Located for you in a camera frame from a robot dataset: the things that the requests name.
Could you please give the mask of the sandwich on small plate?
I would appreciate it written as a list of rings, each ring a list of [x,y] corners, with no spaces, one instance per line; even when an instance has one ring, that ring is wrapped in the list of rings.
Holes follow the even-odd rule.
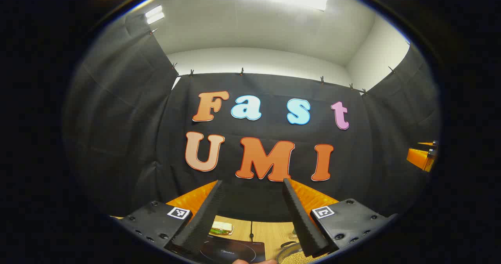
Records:
[[[231,235],[233,230],[234,226],[231,223],[214,221],[209,233],[215,235]]]

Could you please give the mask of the black induction cooktop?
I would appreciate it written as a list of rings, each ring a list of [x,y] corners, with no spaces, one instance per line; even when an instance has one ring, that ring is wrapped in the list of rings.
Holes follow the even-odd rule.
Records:
[[[205,264],[232,264],[237,259],[254,264],[266,260],[265,245],[208,235],[196,258]]]

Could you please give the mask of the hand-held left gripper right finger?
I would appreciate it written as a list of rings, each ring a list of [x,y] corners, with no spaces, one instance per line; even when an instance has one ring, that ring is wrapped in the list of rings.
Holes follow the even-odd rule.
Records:
[[[395,222],[355,199],[335,200],[292,179],[283,180],[283,198],[306,257],[345,253]]]

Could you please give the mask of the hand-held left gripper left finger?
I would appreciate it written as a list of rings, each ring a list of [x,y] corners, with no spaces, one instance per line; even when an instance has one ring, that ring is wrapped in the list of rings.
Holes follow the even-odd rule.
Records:
[[[147,246],[181,257],[197,255],[224,201],[224,181],[215,180],[179,194],[176,183],[138,186],[131,212],[111,221]]]

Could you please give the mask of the small ceiling light panel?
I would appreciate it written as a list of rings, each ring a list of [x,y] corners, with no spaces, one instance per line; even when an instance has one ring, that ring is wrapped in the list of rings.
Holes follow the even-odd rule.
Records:
[[[165,18],[165,14],[163,12],[163,7],[161,5],[158,5],[151,9],[148,12],[145,12],[145,18],[146,18],[146,23],[148,25],[151,25],[161,19]]]

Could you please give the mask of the heap of soybeans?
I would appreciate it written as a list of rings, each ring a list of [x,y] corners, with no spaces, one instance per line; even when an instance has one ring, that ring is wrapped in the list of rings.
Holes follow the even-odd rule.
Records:
[[[287,257],[284,257],[281,260],[280,264],[308,264],[308,263],[313,262],[317,259],[324,258],[327,255],[328,254],[323,254],[323,255],[320,255],[318,257],[312,257],[312,256],[306,257],[302,252],[298,252],[298,253],[293,253]]]

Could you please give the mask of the steel pot with black handle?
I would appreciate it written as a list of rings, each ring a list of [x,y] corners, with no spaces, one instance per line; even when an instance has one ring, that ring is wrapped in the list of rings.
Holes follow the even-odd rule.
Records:
[[[298,253],[298,252],[303,253],[303,249],[302,249],[301,245],[295,241],[285,242],[280,246],[280,248],[281,248],[281,251],[277,254],[277,257],[276,257],[276,261],[278,264],[280,264],[281,260],[284,257],[287,257],[293,253]]]

